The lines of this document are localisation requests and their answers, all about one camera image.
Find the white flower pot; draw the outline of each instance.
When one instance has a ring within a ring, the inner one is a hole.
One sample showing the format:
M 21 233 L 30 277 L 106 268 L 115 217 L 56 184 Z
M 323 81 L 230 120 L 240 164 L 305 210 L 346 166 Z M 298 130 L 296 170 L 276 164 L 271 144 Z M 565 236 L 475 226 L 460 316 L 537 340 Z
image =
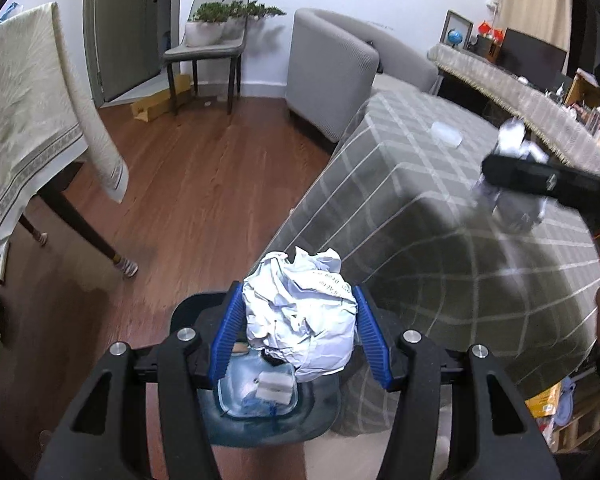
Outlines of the white flower pot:
M 244 27 L 244 18 L 229 18 L 226 20 L 222 37 L 226 40 L 237 39 L 242 33 Z
M 187 22 L 184 41 L 187 46 L 209 46 L 222 38 L 224 23 Z

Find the gray chair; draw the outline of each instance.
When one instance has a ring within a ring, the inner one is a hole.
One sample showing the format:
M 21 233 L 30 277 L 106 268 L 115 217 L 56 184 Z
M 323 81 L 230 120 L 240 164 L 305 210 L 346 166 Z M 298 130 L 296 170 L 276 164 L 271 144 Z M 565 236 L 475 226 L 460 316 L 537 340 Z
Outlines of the gray chair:
M 438 76 L 426 57 L 369 23 L 328 10 L 298 9 L 286 103 L 337 142 L 369 98 L 379 61 L 384 83 L 393 81 L 390 86 L 405 82 L 428 92 Z
M 198 7 L 207 2 L 221 2 L 222 0 L 193 0 L 189 19 L 193 18 Z M 238 0 L 243 3 L 249 3 L 249 0 Z M 234 106 L 234 86 L 240 94 L 240 82 L 242 79 L 242 52 L 247 39 L 247 20 L 245 18 L 241 26 L 232 27 L 229 34 L 225 34 L 219 43 L 209 46 L 187 46 L 184 40 L 174 48 L 170 48 L 164 53 L 163 63 L 167 66 L 167 75 L 169 77 L 169 90 L 171 91 L 171 110 L 174 114 L 178 112 L 176 102 L 176 90 L 173 79 L 172 63 L 181 61 L 191 61 L 193 73 L 193 91 L 198 95 L 198 60 L 199 59 L 222 59 L 229 57 L 231 59 L 229 67 L 229 89 L 227 99 L 227 113 L 231 113 Z

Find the crumpled white paper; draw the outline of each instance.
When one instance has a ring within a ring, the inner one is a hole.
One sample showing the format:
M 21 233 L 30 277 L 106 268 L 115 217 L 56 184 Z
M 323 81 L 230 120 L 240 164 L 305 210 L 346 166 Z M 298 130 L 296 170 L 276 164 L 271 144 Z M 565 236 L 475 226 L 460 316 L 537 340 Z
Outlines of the crumpled white paper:
M 299 383 L 339 372 L 351 357 L 356 300 L 339 272 L 336 251 L 296 247 L 293 263 L 267 253 L 244 280 L 250 345 L 292 364 Z

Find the television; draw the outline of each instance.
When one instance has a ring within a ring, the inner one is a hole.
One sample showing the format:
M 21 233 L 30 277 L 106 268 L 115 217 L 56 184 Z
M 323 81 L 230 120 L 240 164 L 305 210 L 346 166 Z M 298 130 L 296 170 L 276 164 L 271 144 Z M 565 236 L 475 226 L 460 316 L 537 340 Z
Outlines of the television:
M 567 53 L 561 48 L 508 28 L 496 65 L 525 77 L 533 86 L 545 91 L 553 89 L 556 74 L 562 72 L 566 57 Z

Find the white tablecloth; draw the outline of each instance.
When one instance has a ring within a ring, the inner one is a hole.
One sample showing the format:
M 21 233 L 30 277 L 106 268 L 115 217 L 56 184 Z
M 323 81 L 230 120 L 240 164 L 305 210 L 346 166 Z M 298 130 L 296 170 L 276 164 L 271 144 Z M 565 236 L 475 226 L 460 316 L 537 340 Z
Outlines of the white tablecloth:
M 0 25 L 0 254 L 33 195 L 86 153 L 120 202 L 128 169 L 64 45 L 58 4 Z
M 563 163 L 600 176 L 600 146 L 582 124 L 542 92 L 465 50 L 439 43 L 429 50 L 427 57 L 440 70 L 524 120 Z

